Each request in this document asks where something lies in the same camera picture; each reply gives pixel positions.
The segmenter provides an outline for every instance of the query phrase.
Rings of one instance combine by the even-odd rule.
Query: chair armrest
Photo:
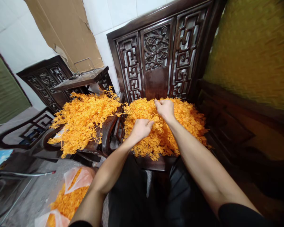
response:
[[[55,129],[49,129],[45,132],[45,134],[42,136],[40,146],[42,149],[47,151],[58,151],[61,149],[60,146],[54,146],[52,144],[48,143],[48,140],[53,138],[63,127],[65,124],[60,125],[58,128]]]
[[[44,122],[41,122],[41,125],[43,125],[44,127],[42,127],[41,125],[37,124],[44,118],[44,116],[41,117],[40,119],[37,119],[37,118],[40,117],[42,114],[44,114],[47,111],[49,113],[51,113],[52,115],[54,114],[49,107],[46,107],[43,110],[41,110],[38,114],[36,114],[34,117],[32,117],[31,119],[23,122],[22,124],[14,127],[14,128],[8,129],[5,132],[1,133],[0,134],[0,148],[3,148],[3,149],[20,148],[20,149],[25,149],[25,150],[31,149],[40,140],[40,138],[42,137],[42,135],[46,131],[46,128],[44,128],[44,127],[47,127],[47,125],[49,125],[49,123],[51,123],[51,121],[53,120],[49,115],[45,114],[44,116],[46,116],[48,119],[51,119],[51,121],[47,122],[46,124]],[[32,141],[31,141],[31,143],[29,145],[27,145],[27,144],[6,144],[6,143],[3,142],[4,137],[6,137],[11,132],[16,131],[17,129],[22,128],[23,126],[25,126],[27,124],[32,124],[33,126],[37,127],[40,131],[42,131],[36,138],[35,137],[34,137],[34,139],[28,138],[28,139],[32,139]],[[24,133],[19,135],[19,137],[21,137],[21,138],[25,137],[24,134],[26,132],[28,132],[29,129],[30,129],[30,127],[28,127]]]
[[[124,102],[124,94],[121,93],[120,95],[120,102]],[[122,105],[118,107],[117,112],[121,112]],[[117,116],[108,116],[106,121],[104,122],[102,128],[103,128],[103,134],[102,134],[102,152],[109,156],[113,151],[110,148],[110,142],[111,142],[111,134],[113,131],[113,128],[117,122],[118,117]]]

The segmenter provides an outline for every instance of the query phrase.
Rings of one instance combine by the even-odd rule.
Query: plastic bag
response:
[[[76,173],[81,168],[82,170],[76,182],[68,190]],[[67,171],[63,176],[64,178],[63,181],[61,181],[57,185],[57,188],[54,189],[53,192],[50,194],[48,201],[45,204],[45,209],[42,212],[43,215],[35,219],[35,227],[46,227],[46,223],[47,223],[47,220],[50,214],[55,215],[56,227],[67,227],[68,224],[70,223],[70,220],[67,217],[63,216],[57,209],[51,211],[50,204],[56,200],[57,195],[63,186],[63,183],[65,183],[65,193],[64,194],[68,194],[68,193],[75,191],[78,188],[89,186],[95,174],[96,173],[93,169],[85,167],[85,166],[74,167],[70,169],[69,171]]]
[[[70,220],[55,209],[35,219],[35,227],[45,227],[50,214],[55,215],[56,227],[67,227]]]
[[[79,174],[75,184],[69,189],[76,173],[78,170],[82,168],[81,173]],[[67,171],[64,174],[64,181],[65,181],[65,194],[71,193],[78,188],[90,186],[92,183],[92,179],[95,176],[95,171],[88,167],[74,167],[71,170]]]

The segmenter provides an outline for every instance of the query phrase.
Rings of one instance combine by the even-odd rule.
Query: pile of orange flowers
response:
[[[70,189],[76,182],[80,172],[81,172],[82,168],[78,170],[78,172],[76,173],[70,187],[68,189]],[[50,205],[50,209],[51,210],[55,210],[58,209],[59,212],[67,217],[69,220],[71,220],[76,212],[76,210],[78,209],[80,203],[82,202],[86,192],[88,190],[88,186],[87,187],[81,187],[76,189],[75,191],[68,193],[68,194],[64,194],[65,193],[65,184],[63,184],[62,189],[59,191],[59,194],[56,198],[56,201],[53,202]],[[54,214],[50,214],[47,220],[47,225],[49,227],[55,227],[56,226],[56,221],[55,221],[55,215]]]
[[[199,113],[193,104],[180,99],[161,98],[160,100],[173,101],[176,119],[203,145],[209,147],[204,137],[207,132],[204,128],[204,114]],[[158,115],[153,99],[149,101],[146,98],[138,99],[123,108],[128,115],[124,127],[125,138],[129,136],[137,119],[148,119],[155,122],[148,137],[134,146],[133,151],[136,157],[148,155],[152,160],[157,161],[160,155],[178,156],[180,154],[171,130]]]
[[[89,141],[101,144],[102,134],[97,135],[97,128],[102,128],[107,117],[113,116],[121,105],[120,98],[111,88],[110,86],[109,91],[104,91],[100,96],[73,92],[71,94],[74,99],[65,103],[63,109],[55,114],[51,128],[66,125],[62,135],[50,139],[48,143],[61,143],[62,158],[76,153],[78,149],[84,149]]]

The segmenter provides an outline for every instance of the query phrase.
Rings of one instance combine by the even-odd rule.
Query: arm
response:
[[[117,182],[130,150],[148,136],[153,124],[153,121],[147,119],[136,120],[129,137],[101,165],[69,224],[82,220],[89,222],[93,227],[100,226],[103,202],[107,193]]]
[[[155,104],[174,135],[187,170],[215,215],[218,217],[219,208],[226,203],[242,204],[259,212],[214,155],[177,121],[174,103],[155,100]]]

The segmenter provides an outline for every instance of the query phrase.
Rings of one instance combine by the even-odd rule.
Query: cardboard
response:
[[[102,68],[82,0],[25,0],[47,44],[66,58],[73,72]]]

